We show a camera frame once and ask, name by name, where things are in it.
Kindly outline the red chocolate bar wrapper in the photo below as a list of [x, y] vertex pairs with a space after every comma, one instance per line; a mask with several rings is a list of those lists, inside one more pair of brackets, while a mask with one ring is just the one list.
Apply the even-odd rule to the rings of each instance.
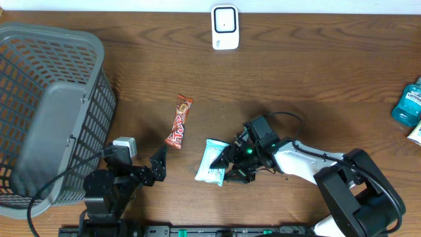
[[182, 141], [185, 134], [184, 124], [186, 123], [186, 118], [192, 103], [193, 98], [188, 98], [183, 95], [178, 96], [176, 115], [172, 126], [172, 131], [165, 139], [166, 144], [175, 147], [176, 149], [181, 149], [182, 147]]

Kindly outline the yellow snack bag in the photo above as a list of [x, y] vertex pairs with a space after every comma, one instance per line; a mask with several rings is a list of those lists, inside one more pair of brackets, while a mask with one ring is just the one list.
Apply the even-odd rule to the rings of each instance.
[[414, 130], [407, 136], [407, 138], [410, 141], [421, 145], [421, 121], [415, 126]]

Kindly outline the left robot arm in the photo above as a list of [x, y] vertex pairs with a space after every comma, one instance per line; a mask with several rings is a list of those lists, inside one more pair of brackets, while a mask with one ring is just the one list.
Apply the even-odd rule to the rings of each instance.
[[143, 236], [136, 221], [123, 219], [122, 214], [135, 192], [144, 186], [153, 186], [166, 178], [167, 147], [162, 146], [152, 157], [150, 167], [132, 165], [126, 146], [110, 145], [101, 151], [106, 169], [89, 173], [83, 183], [86, 192], [86, 220], [80, 220], [78, 236]]

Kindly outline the blue mouthwash bottle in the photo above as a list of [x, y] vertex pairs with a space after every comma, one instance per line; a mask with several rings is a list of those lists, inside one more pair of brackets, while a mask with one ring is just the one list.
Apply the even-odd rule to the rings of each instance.
[[420, 78], [414, 84], [409, 84], [403, 90], [397, 106], [391, 116], [401, 124], [416, 126], [420, 121]]

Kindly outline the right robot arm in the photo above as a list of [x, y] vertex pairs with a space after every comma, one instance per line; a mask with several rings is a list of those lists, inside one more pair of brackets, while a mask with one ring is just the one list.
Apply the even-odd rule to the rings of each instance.
[[272, 130], [247, 128], [210, 164], [230, 168], [225, 181], [250, 183], [259, 168], [290, 174], [315, 184], [329, 215], [312, 226], [317, 236], [386, 236], [400, 229], [405, 204], [362, 149], [328, 153]]

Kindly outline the light green tissue pack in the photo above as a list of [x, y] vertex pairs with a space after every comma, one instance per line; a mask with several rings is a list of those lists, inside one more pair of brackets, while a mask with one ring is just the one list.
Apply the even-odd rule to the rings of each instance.
[[206, 140], [205, 151], [195, 180], [215, 183], [219, 186], [223, 185], [225, 169], [211, 169], [210, 166], [228, 146], [229, 144], [226, 142], [212, 139]]

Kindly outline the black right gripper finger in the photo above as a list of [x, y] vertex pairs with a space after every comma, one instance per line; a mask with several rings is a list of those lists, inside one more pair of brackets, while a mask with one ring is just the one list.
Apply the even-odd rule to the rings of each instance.
[[243, 172], [241, 169], [233, 168], [224, 175], [224, 181], [248, 184], [254, 181], [255, 177], [256, 174], [254, 172]]
[[210, 164], [210, 169], [227, 169], [234, 160], [235, 148], [229, 145], [222, 150], [222, 153]]

